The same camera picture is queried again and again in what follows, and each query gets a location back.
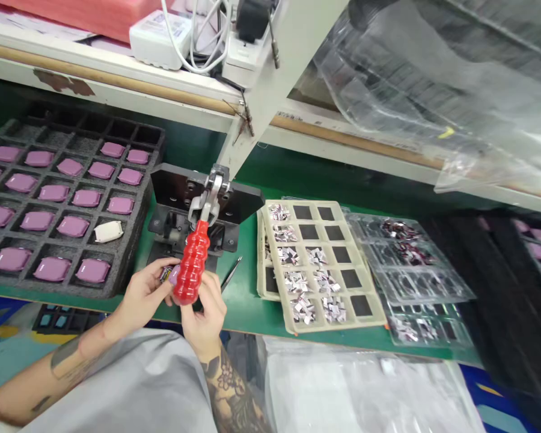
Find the black foam tray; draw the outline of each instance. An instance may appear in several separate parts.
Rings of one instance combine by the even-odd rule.
[[[35,104],[26,116],[9,120],[0,130],[0,146],[20,147],[23,152],[12,163],[0,162],[0,205],[16,211],[14,218],[0,228],[0,250],[5,247],[23,247],[32,250],[32,256],[20,272],[0,271],[0,285],[87,298],[110,298],[123,289],[126,278],[130,275],[150,204],[150,172],[162,160],[164,139],[165,132],[161,128],[62,106]],[[106,141],[126,147],[121,158],[110,158],[101,154],[100,148]],[[131,149],[150,152],[148,164],[126,161]],[[26,154],[32,150],[54,152],[53,162],[44,168],[24,164]],[[56,166],[66,157],[82,164],[83,169],[78,176],[66,176],[57,170]],[[109,180],[97,179],[88,174],[94,161],[115,167]],[[123,167],[144,173],[140,185],[130,186],[117,179]],[[14,192],[4,186],[14,173],[26,173],[38,178],[36,186],[29,194]],[[42,186],[56,184],[70,187],[66,200],[54,203],[37,199]],[[92,208],[72,205],[74,193],[79,189],[100,191],[100,204]],[[134,198],[132,213],[117,215],[107,212],[108,203],[113,197]],[[56,215],[53,224],[45,232],[29,232],[20,228],[24,215],[34,210],[47,210]],[[57,232],[56,227],[66,215],[75,215],[90,221],[82,238],[70,238]],[[106,244],[95,243],[94,228],[114,220],[122,222],[124,235]],[[41,259],[52,256],[72,261],[66,278],[60,283],[49,283],[33,276]],[[103,283],[92,284],[76,278],[80,263],[87,258],[102,259],[110,263],[111,268]]]
[[[42,325],[42,318],[46,315],[50,316],[49,321]],[[99,323],[101,315],[89,310],[42,304],[32,330],[45,335],[79,335]],[[66,321],[63,326],[57,327],[56,322],[61,317],[66,318]]]

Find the beige plastic tray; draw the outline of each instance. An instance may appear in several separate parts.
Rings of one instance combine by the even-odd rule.
[[[290,215],[287,220],[271,219],[269,207],[273,204],[280,204],[289,210]],[[387,322],[371,273],[362,261],[341,207],[336,201],[267,200],[262,208],[262,215],[288,332],[298,334],[335,331],[380,326]],[[273,231],[275,226],[292,226],[297,241],[276,241]],[[277,251],[279,247],[295,249],[300,257],[299,265],[281,264]],[[312,265],[307,256],[307,248],[312,250],[317,247],[321,248],[326,255],[327,264],[321,267]],[[319,286],[313,276],[313,271],[318,269],[329,271],[341,286],[341,290],[331,296],[340,296],[343,300],[347,311],[346,322],[329,323],[326,320],[321,299],[327,294],[319,292]],[[305,297],[315,306],[315,321],[308,325],[295,322],[290,301],[299,295],[289,293],[284,282],[284,273],[295,271],[306,274],[310,292],[307,292]]]
[[[258,295],[267,301],[281,301],[281,295],[278,291],[267,291],[269,287],[268,281],[274,278],[275,270],[272,266],[272,261],[266,258],[264,253],[264,244],[266,241],[266,231],[264,229],[264,221],[262,212],[257,211],[258,239],[257,239],[257,292]]]

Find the green workbench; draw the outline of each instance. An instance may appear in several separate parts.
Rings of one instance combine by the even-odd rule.
[[[25,109],[30,97],[50,99],[54,102],[86,104],[74,98],[29,90],[21,86],[0,81],[0,126],[10,117],[15,117]],[[109,107],[89,106],[122,117],[136,118],[137,114],[119,111]],[[206,132],[200,128],[167,122],[146,117],[141,121],[154,123],[167,130],[167,150],[165,162],[185,168],[207,172],[218,154],[224,136]],[[316,173],[328,173],[328,178]],[[459,194],[437,196],[429,185],[423,185],[393,177],[377,177],[378,174],[356,167],[349,167],[334,161],[310,157],[297,152],[278,148],[257,147],[241,169],[237,181],[260,188],[267,199],[294,195],[301,198],[338,200],[342,206],[353,212],[394,214],[415,217],[414,209],[424,213],[441,212],[455,208],[487,207],[492,203],[481,201],[469,203],[469,196]],[[136,253],[135,270],[143,268],[153,242],[154,234],[147,230],[155,202],[153,200],[147,219],[142,228],[142,236]],[[473,349],[457,350],[405,348],[394,346],[389,331],[384,327],[362,328],[344,331],[302,334],[295,337],[284,328],[283,311],[279,302],[265,301],[257,295],[257,220],[256,215],[248,218],[240,226],[238,251],[224,253],[218,260],[217,273],[224,278],[239,256],[242,262],[223,293],[228,307],[224,329],[252,334],[265,334],[278,337],[296,338],[312,342],[351,346],[359,349],[401,352],[404,354],[456,359],[466,363],[480,364]],[[81,309],[112,312],[118,306],[122,295],[112,299],[88,299],[57,293],[42,293],[26,289],[0,286],[0,296],[24,299],[50,304],[59,304]],[[180,322],[180,310],[162,304],[155,316],[159,321]]]

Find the red screwdriver handle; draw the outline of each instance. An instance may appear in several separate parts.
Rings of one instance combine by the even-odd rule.
[[[193,304],[198,298],[198,287],[210,246],[210,239],[206,234],[208,228],[208,222],[199,221],[197,229],[186,240],[179,276],[173,292],[180,305]]]

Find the tattoo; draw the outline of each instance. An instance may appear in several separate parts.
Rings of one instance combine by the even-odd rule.
[[[226,433],[267,433],[271,429],[244,380],[221,348],[220,356],[201,364],[207,378],[216,425]]]
[[[62,363],[66,358],[69,358],[78,351],[78,343],[80,342],[80,336],[66,342],[52,354],[52,361],[50,362],[50,369],[54,370],[58,365]]]
[[[78,363],[69,362],[69,365],[65,365],[65,361],[74,357],[78,353],[78,343],[80,337],[77,337],[62,346],[60,346],[52,354],[52,360],[50,362],[50,369],[54,377],[58,380],[66,380],[71,385],[79,384],[90,372],[92,366],[102,358],[101,355],[89,360],[82,360]]]
[[[46,404],[46,402],[50,399],[50,396],[46,396],[44,397],[42,400],[40,400],[38,402],[38,404],[36,406],[34,406],[32,409],[30,409],[31,412],[33,413],[39,413],[39,412],[42,412],[42,409],[46,409],[44,407],[44,405]]]
[[[205,376],[207,376],[208,378],[213,378],[216,374],[216,371],[218,370],[218,364],[220,362],[221,358],[216,357],[211,359],[208,365],[201,363],[200,365],[202,365],[203,367]]]

